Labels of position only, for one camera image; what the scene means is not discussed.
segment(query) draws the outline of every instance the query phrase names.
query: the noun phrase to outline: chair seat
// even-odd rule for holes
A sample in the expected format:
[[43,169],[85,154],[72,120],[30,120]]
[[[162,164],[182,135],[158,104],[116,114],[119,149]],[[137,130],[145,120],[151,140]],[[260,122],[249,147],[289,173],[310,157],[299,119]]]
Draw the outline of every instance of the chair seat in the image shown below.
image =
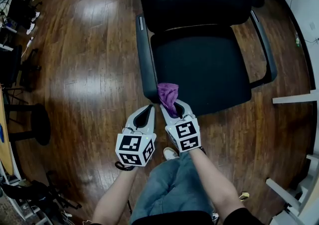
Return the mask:
[[196,116],[251,99],[245,63],[231,27],[192,26],[157,33],[151,46],[158,83],[179,85]]

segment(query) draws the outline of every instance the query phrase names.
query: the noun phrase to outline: chair armrest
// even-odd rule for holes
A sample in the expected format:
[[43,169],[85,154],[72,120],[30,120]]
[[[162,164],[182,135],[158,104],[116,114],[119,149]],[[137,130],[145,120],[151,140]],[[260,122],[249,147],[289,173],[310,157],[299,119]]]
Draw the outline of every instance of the chair armrest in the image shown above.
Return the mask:
[[267,61],[265,76],[250,83],[250,87],[254,88],[272,82],[277,77],[277,68],[265,30],[253,10],[250,12],[250,18],[258,34]]
[[143,93],[153,103],[158,103],[158,89],[148,29],[143,14],[136,17],[136,39],[142,76]]

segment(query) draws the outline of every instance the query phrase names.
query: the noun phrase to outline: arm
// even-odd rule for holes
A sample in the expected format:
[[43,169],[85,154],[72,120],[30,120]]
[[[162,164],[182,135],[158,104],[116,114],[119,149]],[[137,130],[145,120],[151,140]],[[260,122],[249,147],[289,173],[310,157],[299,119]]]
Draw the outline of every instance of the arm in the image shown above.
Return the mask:
[[138,168],[132,171],[121,171],[114,183],[98,202],[92,223],[115,225],[118,223],[129,199],[133,181]]
[[203,187],[224,221],[233,211],[243,208],[232,183],[213,165],[199,149],[189,151]]

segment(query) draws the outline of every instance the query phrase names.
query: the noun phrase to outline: purple cloth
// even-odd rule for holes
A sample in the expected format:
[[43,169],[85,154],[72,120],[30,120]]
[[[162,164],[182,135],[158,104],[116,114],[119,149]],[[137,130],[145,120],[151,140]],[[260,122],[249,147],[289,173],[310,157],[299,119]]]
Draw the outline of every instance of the purple cloth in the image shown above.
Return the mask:
[[158,94],[162,105],[172,118],[177,118],[178,113],[174,106],[174,102],[178,97],[178,85],[172,83],[158,84]]

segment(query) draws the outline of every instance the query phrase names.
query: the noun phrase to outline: black shirt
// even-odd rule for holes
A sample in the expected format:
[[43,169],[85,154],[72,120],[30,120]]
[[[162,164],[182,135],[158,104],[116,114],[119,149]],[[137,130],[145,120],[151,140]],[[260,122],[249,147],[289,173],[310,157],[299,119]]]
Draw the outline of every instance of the black shirt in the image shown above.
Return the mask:
[[[193,225],[212,225],[211,216],[203,211],[185,211],[166,213],[162,215],[147,216],[133,222],[132,225],[168,225],[168,224],[193,224]],[[246,208],[233,211],[225,219],[224,225],[249,224],[262,225]]]

